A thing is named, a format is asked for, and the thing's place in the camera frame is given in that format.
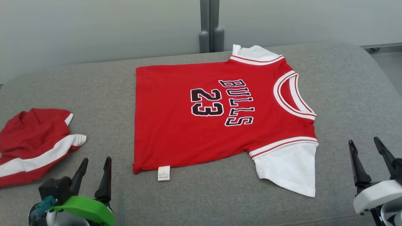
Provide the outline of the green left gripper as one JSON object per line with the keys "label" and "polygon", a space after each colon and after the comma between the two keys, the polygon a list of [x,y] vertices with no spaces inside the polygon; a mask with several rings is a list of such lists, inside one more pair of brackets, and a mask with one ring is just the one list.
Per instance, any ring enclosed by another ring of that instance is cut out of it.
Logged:
{"label": "green left gripper", "polygon": [[[74,174],[71,183],[72,195],[79,194],[82,178],[86,174],[88,163],[89,159],[84,158]],[[69,213],[73,216],[97,223],[99,226],[114,226],[114,213],[112,213],[105,204],[100,202],[111,200],[112,159],[110,156],[106,158],[103,170],[104,174],[101,183],[94,195],[96,200],[85,196],[71,196],[62,205],[54,205],[50,209],[54,210],[54,212],[63,210],[63,212]]]}

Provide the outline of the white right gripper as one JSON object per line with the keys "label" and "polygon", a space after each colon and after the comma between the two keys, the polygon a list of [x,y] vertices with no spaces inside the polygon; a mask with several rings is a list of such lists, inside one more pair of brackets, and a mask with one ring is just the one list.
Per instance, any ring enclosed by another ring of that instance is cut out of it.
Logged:
{"label": "white right gripper", "polygon": [[[395,160],[393,154],[378,138],[373,138],[378,153],[383,157],[390,178],[394,177]],[[353,199],[353,207],[356,213],[363,213],[367,209],[385,206],[380,210],[381,215],[396,213],[402,215],[402,185],[396,180],[386,180],[372,183],[371,177],[366,173],[359,157],[358,150],[353,140],[348,141],[350,160],[353,170],[354,184],[357,187],[357,195]]]}

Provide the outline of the red shorts with white stripe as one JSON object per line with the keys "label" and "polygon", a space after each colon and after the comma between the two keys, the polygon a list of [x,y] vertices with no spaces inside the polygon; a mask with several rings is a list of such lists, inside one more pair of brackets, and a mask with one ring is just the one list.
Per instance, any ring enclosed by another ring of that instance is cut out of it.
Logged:
{"label": "red shorts with white stripe", "polygon": [[22,111],[0,131],[0,188],[41,179],[79,149],[87,137],[71,134],[73,113],[65,109]]}

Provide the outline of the red Bulls jersey shirt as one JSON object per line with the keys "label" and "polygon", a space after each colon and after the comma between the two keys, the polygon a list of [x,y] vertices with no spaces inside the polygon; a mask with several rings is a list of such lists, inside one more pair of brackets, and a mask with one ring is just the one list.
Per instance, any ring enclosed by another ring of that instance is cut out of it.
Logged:
{"label": "red Bulls jersey shirt", "polygon": [[134,174],[247,152],[260,179],[315,196],[316,113],[283,55],[233,45],[225,62],[135,73]]}

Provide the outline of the grey fabric sofa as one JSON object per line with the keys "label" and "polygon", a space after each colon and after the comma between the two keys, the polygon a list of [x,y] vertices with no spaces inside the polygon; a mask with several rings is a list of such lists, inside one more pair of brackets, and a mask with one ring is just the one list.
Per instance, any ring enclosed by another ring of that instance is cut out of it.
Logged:
{"label": "grey fabric sofa", "polygon": [[27,226],[38,187],[73,176],[89,158],[79,194],[93,197],[107,156],[112,158],[111,207],[117,226],[369,226],[356,214],[348,141],[358,148],[373,181],[389,179],[373,137],[402,158],[402,96],[375,60],[358,46],[313,43],[268,47],[300,74],[303,99],[315,111],[316,196],[309,198],[260,180],[247,153],[157,172],[132,172],[135,69],[139,66],[222,62],[230,52],[86,63],[16,77],[0,88],[0,130],[21,111],[67,109],[71,133],[87,142],[41,180],[0,189],[0,226]]}

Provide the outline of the grey wall base rail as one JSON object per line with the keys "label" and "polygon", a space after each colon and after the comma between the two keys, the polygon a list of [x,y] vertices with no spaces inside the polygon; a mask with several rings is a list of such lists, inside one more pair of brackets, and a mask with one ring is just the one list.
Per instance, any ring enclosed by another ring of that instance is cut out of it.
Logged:
{"label": "grey wall base rail", "polygon": [[385,44],[375,44],[375,45],[365,45],[365,46],[360,46],[361,48],[365,50],[372,50],[372,51],[379,51],[381,48],[397,48],[402,46],[401,43],[385,43]]}

